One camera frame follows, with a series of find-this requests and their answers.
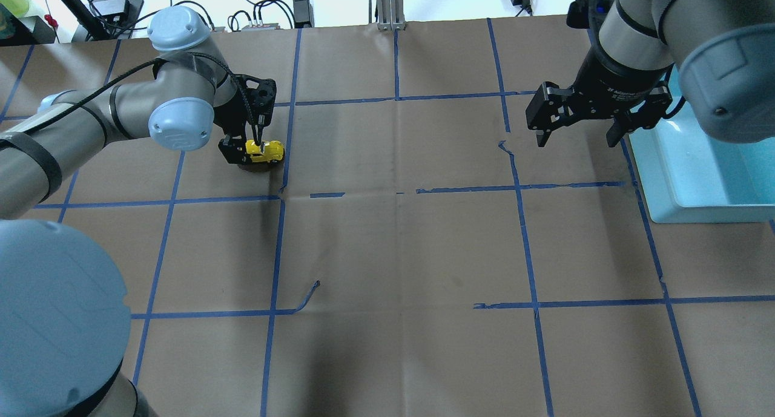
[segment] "table surface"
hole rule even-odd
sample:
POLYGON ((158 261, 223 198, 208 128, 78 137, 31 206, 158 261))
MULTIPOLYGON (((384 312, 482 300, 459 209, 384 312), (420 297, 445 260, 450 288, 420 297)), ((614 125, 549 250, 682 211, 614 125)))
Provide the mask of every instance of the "table surface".
MULTIPOLYGON (((654 224, 607 122, 544 149, 526 130, 538 84, 570 84, 589 47, 564 18, 215 37, 235 72, 279 83, 283 164, 117 142, 25 216, 113 256, 122 371, 160 415, 775 407, 775 225, 654 224)), ((2 48, 0 130, 153 56, 2 48)))

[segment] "yellow toy car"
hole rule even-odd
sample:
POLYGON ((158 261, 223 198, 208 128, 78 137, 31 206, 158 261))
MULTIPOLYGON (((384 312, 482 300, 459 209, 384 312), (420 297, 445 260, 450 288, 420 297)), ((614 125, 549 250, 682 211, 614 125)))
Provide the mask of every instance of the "yellow toy car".
POLYGON ((261 142, 260 146, 254 140, 247 140, 245 152, 250 156, 251 163, 274 164, 285 158, 285 147, 278 140, 261 142))

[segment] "light blue joint cover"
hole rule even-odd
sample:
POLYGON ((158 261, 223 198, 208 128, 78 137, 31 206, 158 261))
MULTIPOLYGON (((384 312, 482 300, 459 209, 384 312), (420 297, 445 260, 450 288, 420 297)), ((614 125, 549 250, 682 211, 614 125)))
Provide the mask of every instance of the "light blue joint cover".
POLYGON ((0 220, 0 415, 48 417, 102 387, 130 337, 127 288, 82 232, 0 220))
POLYGON ((709 136, 751 143, 775 137, 775 23, 721 34, 681 65, 681 89, 709 136))
POLYGON ((56 98, 62 96, 63 94, 66 94, 67 92, 71 92, 71 91, 72 90, 61 91, 61 92, 58 92, 58 93, 55 93, 55 94, 50 94, 50 95, 48 95, 45 98, 42 98, 41 105, 38 106, 37 113, 40 113, 41 111, 44 111, 47 108, 50 108, 53 105, 53 102, 54 102, 54 100, 56 100, 56 98))
POLYGON ((210 37, 210 28, 192 9, 175 5, 153 16, 147 33, 153 48, 166 52, 196 47, 210 37))
POLYGON ((215 111, 198 97, 177 97, 159 105, 148 119, 150 136, 177 151, 199 149, 210 140, 215 111))

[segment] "black pole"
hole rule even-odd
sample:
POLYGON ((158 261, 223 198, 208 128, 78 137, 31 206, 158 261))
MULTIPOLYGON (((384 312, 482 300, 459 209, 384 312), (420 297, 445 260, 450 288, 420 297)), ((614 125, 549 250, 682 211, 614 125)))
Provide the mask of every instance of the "black pole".
POLYGON ((89 34, 91 34, 91 37, 94 40, 108 40, 110 39, 110 34, 108 34, 107 31, 105 31, 105 27, 102 26, 102 23, 99 22, 99 19, 95 18, 94 15, 91 14, 88 8, 84 5, 84 3, 81 2, 81 0, 61 0, 65 6, 67 6, 68 9, 70 9, 70 12, 72 12, 73 15, 75 15, 75 18, 78 20, 78 23, 84 26, 86 28, 86 31, 89 31, 89 34))

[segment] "light blue tray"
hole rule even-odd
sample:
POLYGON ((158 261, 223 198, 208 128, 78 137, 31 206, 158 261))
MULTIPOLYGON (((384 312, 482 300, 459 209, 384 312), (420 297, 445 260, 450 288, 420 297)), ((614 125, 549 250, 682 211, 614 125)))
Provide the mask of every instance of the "light blue tray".
MULTIPOLYGON (((670 88, 678 99, 678 86, 670 88)), ((654 222, 775 218, 775 139, 731 144, 709 138, 687 103, 653 130, 632 133, 630 142, 654 222)))

